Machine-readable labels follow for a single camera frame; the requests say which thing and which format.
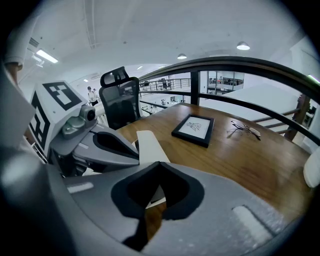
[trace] person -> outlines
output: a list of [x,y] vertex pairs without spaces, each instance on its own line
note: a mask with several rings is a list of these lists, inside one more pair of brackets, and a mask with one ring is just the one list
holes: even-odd
[[88,89],[88,97],[89,97],[89,101],[91,103],[92,106],[98,104],[98,98],[97,98],[97,95],[94,91],[91,91],[91,87],[88,86],[87,87]]

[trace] white paper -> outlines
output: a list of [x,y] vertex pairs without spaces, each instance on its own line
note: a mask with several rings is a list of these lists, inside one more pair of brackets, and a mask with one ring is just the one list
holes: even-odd
[[179,132],[204,139],[206,137],[209,124],[210,120],[191,116],[183,124]]

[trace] chair headrest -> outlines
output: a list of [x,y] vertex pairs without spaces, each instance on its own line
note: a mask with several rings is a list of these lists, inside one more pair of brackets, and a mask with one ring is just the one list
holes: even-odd
[[100,85],[103,88],[108,88],[121,85],[129,80],[125,67],[122,66],[103,74],[100,78]]

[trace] black picture frame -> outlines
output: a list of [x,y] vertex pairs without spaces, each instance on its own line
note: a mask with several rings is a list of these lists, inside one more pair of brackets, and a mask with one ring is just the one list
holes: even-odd
[[[181,127],[185,124],[185,122],[189,119],[189,118],[199,118],[199,119],[206,119],[209,120],[209,126],[208,129],[206,131],[205,137],[204,138],[199,138],[193,135],[189,135],[187,133],[184,132],[180,132],[179,130],[181,129]],[[210,143],[210,139],[211,139],[211,134],[214,128],[214,123],[215,123],[215,119],[214,118],[209,118],[209,117],[205,117],[205,116],[200,116],[200,115],[195,115],[195,114],[189,114],[185,119],[182,120],[182,122],[180,122],[178,124],[178,126],[171,132],[171,135],[174,137],[177,137],[179,139],[185,140],[187,142],[191,142],[194,144],[197,144],[199,146],[205,147],[207,148],[209,146]]]

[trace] drawing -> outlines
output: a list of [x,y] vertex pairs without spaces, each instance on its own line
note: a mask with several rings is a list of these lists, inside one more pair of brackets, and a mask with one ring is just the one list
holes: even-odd
[[189,126],[195,132],[199,131],[201,128],[201,124],[198,122],[188,122],[186,126]]

